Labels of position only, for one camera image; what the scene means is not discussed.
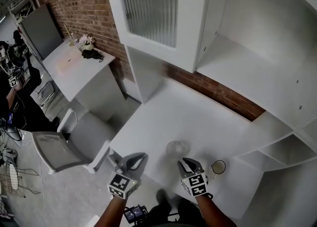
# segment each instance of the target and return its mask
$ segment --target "brick wall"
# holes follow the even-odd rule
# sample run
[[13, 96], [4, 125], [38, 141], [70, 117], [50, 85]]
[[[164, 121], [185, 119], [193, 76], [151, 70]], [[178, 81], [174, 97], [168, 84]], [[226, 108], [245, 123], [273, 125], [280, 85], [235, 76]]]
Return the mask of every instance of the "brick wall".
[[109, 0], [40, 0], [40, 3], [50, 5], [64, 37], [68, 36], [64, 25], [71, 28], [70, 32], [76, 37], [93, 36], [97, 48], [117, 57], [110, 64], [115, 77], [134, 81], [124, 46], [119, 42]]
[[249, 99], [198, 72], [191, 74], [179, 67], [168, 65], [166, 73], [167, 76], [221, 103], [250, 121], [265, 112]]
[[[124, 46], [119, 42], [109, 0], [40, 0], [49, 4], [63, 35], [64, 25], [71, 28], [76, 37], [88, 33], [96, 40], [96, 47], [117, 57], [110, 64], [116, 79], [133, 76]], [[229, 88], [199, 74], [188, 73], [168, 65], [167, 75], [198, 92], [218, 101], [249, 120], [254, 120], [264, 110]]]

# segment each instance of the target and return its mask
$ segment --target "clear glass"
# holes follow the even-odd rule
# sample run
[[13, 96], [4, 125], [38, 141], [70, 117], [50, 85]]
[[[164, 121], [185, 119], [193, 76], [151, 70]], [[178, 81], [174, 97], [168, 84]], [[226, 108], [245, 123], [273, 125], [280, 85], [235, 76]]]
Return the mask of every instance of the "clear glass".
[[173, 158], [182, 158], [189, 152], [189, 145], [185, 142], [172, 141], [166, 146], [166, 153]]
[[176, 46], [178, 0], [124, 0], [131, 33]]

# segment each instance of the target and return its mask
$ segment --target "mug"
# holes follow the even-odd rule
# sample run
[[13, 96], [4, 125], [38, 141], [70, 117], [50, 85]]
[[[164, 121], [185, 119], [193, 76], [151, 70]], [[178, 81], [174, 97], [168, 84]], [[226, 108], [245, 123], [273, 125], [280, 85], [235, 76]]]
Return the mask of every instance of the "mug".
[[216, 178], [218, 175], [224, 173], [226, 164], [223, 160], [217, 160], [210, 166], [210, 169], [213, 173], [213, 178]]

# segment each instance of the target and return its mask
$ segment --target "gray chair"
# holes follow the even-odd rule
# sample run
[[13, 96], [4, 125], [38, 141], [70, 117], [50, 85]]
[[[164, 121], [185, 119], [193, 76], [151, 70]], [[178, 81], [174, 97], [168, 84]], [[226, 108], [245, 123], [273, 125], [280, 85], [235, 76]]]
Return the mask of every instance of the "gray chair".
[[[68, 141], [63, 133], [70, 134]], [[33, 132], [37, 152], [50, 173], [83, 165], [95, 173], [109, 153], [109, 144], [114, 137], [112, 128], [91, 113], [79, 121], [74, 110], [69, 109], [57, 132]]]

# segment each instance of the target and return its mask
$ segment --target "white table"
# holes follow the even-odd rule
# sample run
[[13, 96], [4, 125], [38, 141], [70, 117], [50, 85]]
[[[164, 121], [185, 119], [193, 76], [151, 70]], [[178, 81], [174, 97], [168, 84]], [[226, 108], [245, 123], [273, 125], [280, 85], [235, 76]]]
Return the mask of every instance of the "white table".
[[260, 183], [263, 172], [232, 157], [248, 120], [186, 86], [166, 79], [162, 87], [141, 105], [112, 140], [119, 155], [146, 152], [145, 175], [193, 202], [180, 182], [177, 159], [166, 156], [170, 141], [190, 144], [187, 157], [207, 171], [215, 160], [226, 162], [223, 175], [210, 180], [208, 192], [229, 217], [240, 219]]
[[88, 111], [107, 121], [124, 103], [124, 96], [109, 68], [115, 57], [96, 49], [103, 62], [85, 59], [77, 47], [64, 42], [43, 64], [67, 98], [76, 98]]

